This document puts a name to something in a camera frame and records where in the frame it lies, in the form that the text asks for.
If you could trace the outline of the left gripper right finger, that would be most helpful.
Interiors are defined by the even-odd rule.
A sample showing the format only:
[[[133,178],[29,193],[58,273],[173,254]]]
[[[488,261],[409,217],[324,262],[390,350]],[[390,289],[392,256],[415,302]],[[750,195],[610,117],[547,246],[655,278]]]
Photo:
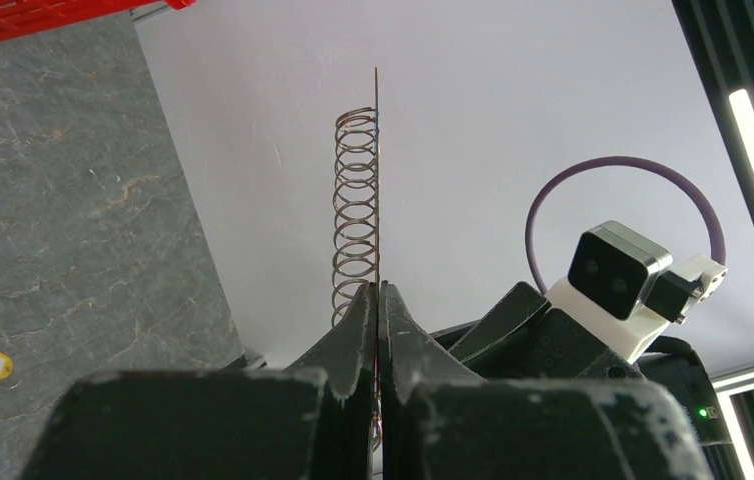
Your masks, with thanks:
[[[387,281],[378,292],[378,360],[383,477],[430,479],[437,463],[432,450],[451,426],[439,395],[483,379],[413,319],[398,287]]]

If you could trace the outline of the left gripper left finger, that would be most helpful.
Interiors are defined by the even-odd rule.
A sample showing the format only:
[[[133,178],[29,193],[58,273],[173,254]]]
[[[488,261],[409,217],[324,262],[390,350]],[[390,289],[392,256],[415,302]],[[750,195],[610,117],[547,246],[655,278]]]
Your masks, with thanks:
[[[368,479],[376,400],[378,286],[358,287],[345,314],[288,369],[323,381],[305,415],[308,479]]]

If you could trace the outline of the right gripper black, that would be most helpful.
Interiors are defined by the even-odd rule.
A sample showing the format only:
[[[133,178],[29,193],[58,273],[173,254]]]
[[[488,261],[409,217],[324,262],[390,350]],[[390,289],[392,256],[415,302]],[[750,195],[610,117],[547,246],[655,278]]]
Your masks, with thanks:
[[[515,284],[481,319],[430,336],[487,380],[646,379],[526,282]]]

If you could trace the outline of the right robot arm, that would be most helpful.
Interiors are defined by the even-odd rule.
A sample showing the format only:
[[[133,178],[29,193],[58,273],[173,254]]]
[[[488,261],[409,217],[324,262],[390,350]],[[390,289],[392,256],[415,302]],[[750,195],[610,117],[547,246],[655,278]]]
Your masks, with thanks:
[[[668,337],[665,318],[639,308],[618,319],[568,282],[546,294],[527,283],[483,318],[434,333],[457,360],[487,379],[648,381],[664,388],[702,448],[730,441],[700,357]],[[649,412],[633,398],[590,405],[556,401],[522,426],[515,447],[498,440],[515,479],[670,479],[664,447],[647,436]]]

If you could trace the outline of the red shopping basket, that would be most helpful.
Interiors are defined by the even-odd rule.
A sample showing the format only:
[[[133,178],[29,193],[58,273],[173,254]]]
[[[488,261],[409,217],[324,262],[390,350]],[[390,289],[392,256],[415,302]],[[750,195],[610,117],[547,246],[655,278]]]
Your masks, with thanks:
[[[0,42],[150,4],[144,0],[0,0]]]

